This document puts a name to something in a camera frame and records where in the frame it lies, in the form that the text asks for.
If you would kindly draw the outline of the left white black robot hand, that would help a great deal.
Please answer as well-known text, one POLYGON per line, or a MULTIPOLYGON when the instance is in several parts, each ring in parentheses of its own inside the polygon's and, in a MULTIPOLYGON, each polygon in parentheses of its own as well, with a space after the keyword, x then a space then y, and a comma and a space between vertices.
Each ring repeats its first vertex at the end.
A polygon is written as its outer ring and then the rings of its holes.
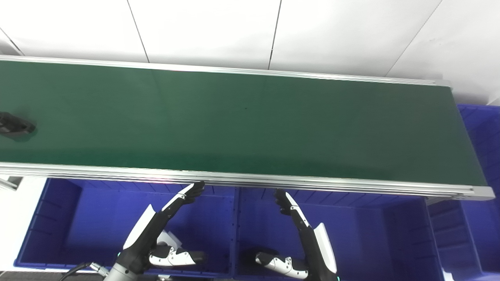
POLYGON ((178 245, 168 244, 168 241, 158 241, 158 238, 168 235, 165 228, 180 208, 193 203, 204 188, 204 181, 188 185, 158 212, 149 205, 127 237, 123 251, 105 280, 135 281, 152 266, 190 266, 204 262, 206 254, 203 251, 187 251, 178 245))

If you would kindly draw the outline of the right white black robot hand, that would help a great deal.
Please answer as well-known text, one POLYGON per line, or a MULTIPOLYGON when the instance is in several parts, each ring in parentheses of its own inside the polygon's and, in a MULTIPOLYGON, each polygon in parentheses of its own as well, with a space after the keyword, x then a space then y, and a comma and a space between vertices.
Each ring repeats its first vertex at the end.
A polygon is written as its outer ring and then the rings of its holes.
POLYGON ((336 258, 324 223, 313 228, 293 197, 282 189, 274 192, 280 213, 290 216, 298 230, 305 259, 259 251, 255 262, 268 270, 302 281, 339 281, 336 258))

